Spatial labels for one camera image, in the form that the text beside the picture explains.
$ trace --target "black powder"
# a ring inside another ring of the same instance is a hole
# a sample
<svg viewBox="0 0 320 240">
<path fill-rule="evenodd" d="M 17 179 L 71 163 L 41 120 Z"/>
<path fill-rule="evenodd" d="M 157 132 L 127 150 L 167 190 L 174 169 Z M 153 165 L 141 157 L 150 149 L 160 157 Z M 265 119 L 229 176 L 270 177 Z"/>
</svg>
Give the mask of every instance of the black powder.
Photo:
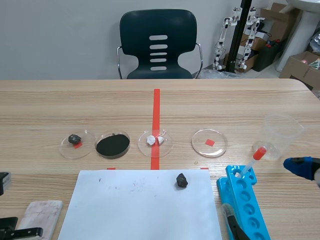
<svg viewBox="0 0 320 240">
<path fill-rule="evenodd" d="M 112 135 L 99 141 L 96 145 L 96 151 L 108 159 L 120 158 L 127 153 L 129 144 L 130 140 L 125 135 Z"/>
</svg>

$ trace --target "gray wall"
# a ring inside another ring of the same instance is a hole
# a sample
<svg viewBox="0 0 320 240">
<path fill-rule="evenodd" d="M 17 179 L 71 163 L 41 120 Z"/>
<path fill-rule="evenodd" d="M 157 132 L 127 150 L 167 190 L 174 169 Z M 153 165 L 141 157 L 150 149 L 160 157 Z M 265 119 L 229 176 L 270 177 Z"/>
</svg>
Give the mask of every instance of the gray wall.
<svg viewBox="0 0 320 240">
<path fill-rule="evenodd" d="M 121 16 L 141 9 L 186 9 L 198 23 L 197 41 L 204 66 L 213 63 L 214 46 L 224 17 L 240 0 L 1 0 L 0 80 L 118 79 L 117 46 Z M 253 0 L 261 8 L 268 1 Z M 229 49 L 234 27 L 230 28 Z M 123 75 L 138 61 L 121 56 Z M 182 67 L 194 73 L 199 53 L 180 56 Z"/>
</svg>

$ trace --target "dropper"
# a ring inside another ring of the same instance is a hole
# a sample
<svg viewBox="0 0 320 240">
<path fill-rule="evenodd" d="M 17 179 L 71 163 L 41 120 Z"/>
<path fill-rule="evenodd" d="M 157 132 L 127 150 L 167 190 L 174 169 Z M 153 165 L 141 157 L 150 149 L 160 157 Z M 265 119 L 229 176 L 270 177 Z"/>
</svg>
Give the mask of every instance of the dropper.
<svg viewBox="0 0 320 240">
<path fill-rule="evenodd" d="M 251 162 L 249 162 L 241 171 L 240 178 L 242 178 L 248 172 L 248 170 L 266 154 L 266 152 L 267 149 L 264 146 L 259 147 L 258 150 L 253 154 L 253 159 Z"/>
</svg>

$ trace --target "white robot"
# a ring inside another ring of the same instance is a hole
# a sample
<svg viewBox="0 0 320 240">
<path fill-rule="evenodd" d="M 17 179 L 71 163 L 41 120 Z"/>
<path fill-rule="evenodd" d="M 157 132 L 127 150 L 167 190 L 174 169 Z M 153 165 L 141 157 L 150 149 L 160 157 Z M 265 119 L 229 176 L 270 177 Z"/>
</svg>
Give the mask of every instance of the white robot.
<svg viewBox="0 0 320 240">
<path fill-rule="evenodd" d="M 226 17 L 224 19 L 224 23 L 222 24 L 221 34 L 219 37 L 218 42 L 216 43 L 216 49 L 215 49 L 215 56 L 214 56 L 214 63 L 213 63 L 213 69 L 221 70 L 222 66 L 220 65 L 220 56 L 224 54 L 224 42 L 226 39 L 226 33 L 229 26 L 236 26 L 238 23 L 238 20 L 240 19 L 242 8 L 235 7 L 232 10 L 233 14 L 232 17 Z M 248 60 L 248 57 L 251 53 L 251 47 L 254 44 L 255 35 L 257 32 L 257 29 L 260 24 L 260 18 L 256 17 L 256 9 L 254 7 L 250 8 L 248 17 L 246 19 L 246 25 L 251 26 L 250 34 L 248 36 L 248 39 L 245 43 L 244 47 L 244 55 L 242 60 L 237 63 L 238 67 L 241 69 L 246 69 L 246 61 Z"/>
</svg>

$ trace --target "chair metal leg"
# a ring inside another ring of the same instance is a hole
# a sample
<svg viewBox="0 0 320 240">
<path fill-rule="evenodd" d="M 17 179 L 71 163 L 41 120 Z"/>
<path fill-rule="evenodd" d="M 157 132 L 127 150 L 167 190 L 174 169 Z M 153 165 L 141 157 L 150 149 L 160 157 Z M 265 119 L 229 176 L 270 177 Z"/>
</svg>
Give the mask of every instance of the chair metal leg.
<svg viewBox="0 0 320 240">
<path fill-rule="evenodd" d="M 122 49 L 122 46 L 119 46 L 116 51 L 117 52 L 117 63 L 118 63 L 118 72 L 119 72 L 120 79 L 123 79 L 122 75 L 121 75 L 121 70 L 120 70 L 120 54 L 119 54 L 120 49 Z"/>
<path fill-rule="evenodd" d="M 196 76 L 195 76 L 195 79 L 197 79 L 198 76 L 199 76 L 199 74 L 200 74 L 200 72 L 201 72 L 201 70 L 202 70 L 202 67 L 203 67 L 203 65 L 204 65 L 204 59 L 203 59 L 203 56 L 202 56 L 202 49 L 201 49 L 200 43 L 195 43 L 195 44 L 198 45 L 198 47 L 199 47 L 200 60 L 201 60 L 200 70 L 198 71 L 198 73 L 197 73 Z"/>
</svg>

